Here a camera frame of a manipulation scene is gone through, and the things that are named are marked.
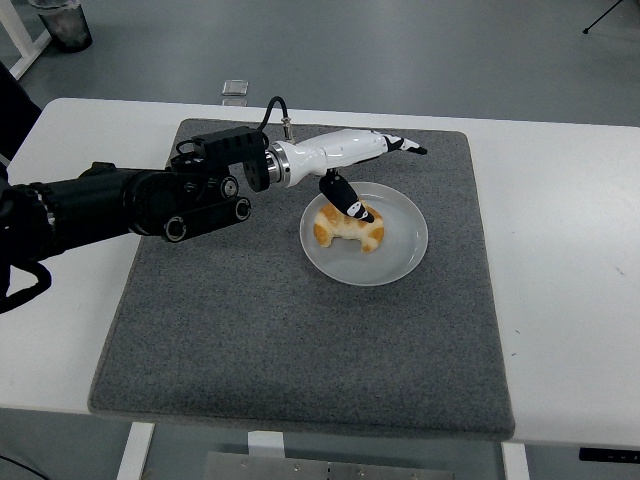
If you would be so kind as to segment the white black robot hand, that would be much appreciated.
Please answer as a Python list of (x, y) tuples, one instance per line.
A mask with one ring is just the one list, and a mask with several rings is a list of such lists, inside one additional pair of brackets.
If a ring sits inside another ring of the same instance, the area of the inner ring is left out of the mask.
[(343, 129), (297, 144), (279, 141), (270, 147), (283, 186), (293, 187), (306, 176), (317, 175), (320, 192), (340, 213), (367, 223), (374, 221), (373, 215), (338, 170), (393, 151), (427, 153), (412, 140), (357, 129)]

